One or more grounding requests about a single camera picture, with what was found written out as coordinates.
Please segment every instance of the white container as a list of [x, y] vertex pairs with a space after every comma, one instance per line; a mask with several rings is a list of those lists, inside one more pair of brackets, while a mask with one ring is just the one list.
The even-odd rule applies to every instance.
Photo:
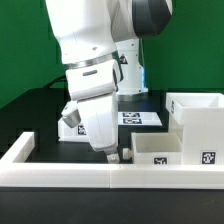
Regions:
[[132, 133], [134, 164], [181, 163], [181, 142], [173, 133]]
[[224, 96], [167, 93], [169, 132], [182, 142], [182, 164], [224, 165]]

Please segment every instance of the black table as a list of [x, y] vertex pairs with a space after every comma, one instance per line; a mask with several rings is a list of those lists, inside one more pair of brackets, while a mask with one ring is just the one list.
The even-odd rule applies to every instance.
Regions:
[[[36, 146], [27, 161], [107, 163], [88, 143], [60, 143], [57, 121], [68, 100], [63, 89], [33, 89], [0, 110], [0, 157], [23, 131], [34, 131]], [[119, 103], [119, 111], [157, 112], [162, 127], [119, 127], [119, 152], [131, 132], [166, 132], [165, 93]], [[224, 191], [161, 189], [0, 188], [0, 223], [220, 223]]]

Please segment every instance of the open white box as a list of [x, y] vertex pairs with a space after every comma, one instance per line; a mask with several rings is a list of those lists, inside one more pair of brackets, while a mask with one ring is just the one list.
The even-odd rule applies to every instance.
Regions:
[[0, 186], [224, 189], [223, 102], [221, 94], [168, 93], [169, 132], [133, 133], [133, 164], [25, 163], [34, 133], [23, 133], [0, 160]]

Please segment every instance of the green background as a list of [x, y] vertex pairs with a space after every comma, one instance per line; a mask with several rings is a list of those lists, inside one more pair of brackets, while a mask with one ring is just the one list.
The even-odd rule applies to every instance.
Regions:
[[[174, 0], [158, 37], [144, 40], [151, 90], [224, 89], [224, 1]], [[0, 1], [0, 107], [64, 74], [44, 0]]]

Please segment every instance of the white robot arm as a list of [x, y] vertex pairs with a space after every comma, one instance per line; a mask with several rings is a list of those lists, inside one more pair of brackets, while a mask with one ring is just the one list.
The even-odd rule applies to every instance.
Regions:
[[122, 71], [115, 42], [158, 35], [171, 0], [46, 0], [68, 88], [94, 150], [118, 163], [115, 92]]

